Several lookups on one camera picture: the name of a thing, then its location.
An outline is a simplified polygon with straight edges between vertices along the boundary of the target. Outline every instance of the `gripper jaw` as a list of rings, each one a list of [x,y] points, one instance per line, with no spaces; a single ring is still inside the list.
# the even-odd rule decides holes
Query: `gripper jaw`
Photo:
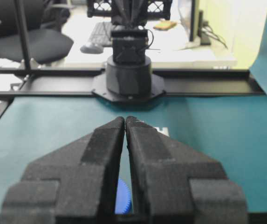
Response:
[[[134,214],[120,217],[114,208],[125,130]],[[30,163],[0,214],[0,224],[83,222],[246,224],[247,205],[219,161],[119,117]]]

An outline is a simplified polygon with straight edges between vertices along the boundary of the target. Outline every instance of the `black office chair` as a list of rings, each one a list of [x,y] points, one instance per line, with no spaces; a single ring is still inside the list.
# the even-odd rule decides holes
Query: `black office chair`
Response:
[[[61,32],[62,25],[70,17],[70,10],[68,8],[54,10],[53,6],[58,4],[67,4],[67,0],[43,0],[44,13],[41,28],[55,29]]]
[[[41,28],[43,0],[24,0],[30,57],[40,64],[66,57],[73,41],[53,29]],[[56,10],[65,8],[55,5]],[[13,0],[0,0],[0,58],[21,62],[23,54],[17,31]]]

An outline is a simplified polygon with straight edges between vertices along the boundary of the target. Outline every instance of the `black cable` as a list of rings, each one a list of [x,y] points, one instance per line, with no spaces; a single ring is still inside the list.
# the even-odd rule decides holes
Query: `black cable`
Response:
[[[211,26],[206,25],[206,26],[203,27],[203,29],[204,29],[203,32],[204,32],[207,36],[209,36],[210,38],[212,38],[212,39],[214,39],[214,40],[216,40],[216,41],[218,41],[218,42],[220,42],[220,43],[222,43],[222,44],[225,46],[225,48],[228,49],[228,47],[227,47],[227,45],[226,45],[226,40],[225,40],[222,36],[215,34],[215,33],[213,32],[213,29],[212,29]]]
[[[204,31],[204,33],[205,33],[208,37],[210,37],[210,38],[212,38],[212,39],[214,39],[214,40],[216,40],[216,41],[222,43],[222,44],[225,46],[225,48],[228,49],[226,43],[224,43],[223,41],[221,41],[219,38],[216,38],[215,36],[210,35],[208,32],[205,32],[205,31]]]
[[[153,34],[152,30],[150,30],[150,29],[147,29],[147,30],[150,31],[151,34],[152,34],[152,41],[151,41],[151,43],[149,45],[145,46],[144,48],[140,49],[139,51],[144,51],[144,50],[149,49],[151,47],[151,45],[153,44],[153,42],[154,42],[154,34]]]

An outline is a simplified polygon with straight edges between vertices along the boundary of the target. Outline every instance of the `chair backrest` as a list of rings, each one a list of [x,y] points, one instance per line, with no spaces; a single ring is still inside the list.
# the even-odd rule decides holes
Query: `chair backrest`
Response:
[[[23,0],[28,30],[38,29],[43,15],[43,0]],[[0,37],[17,34],[13,0],[0,0]]]

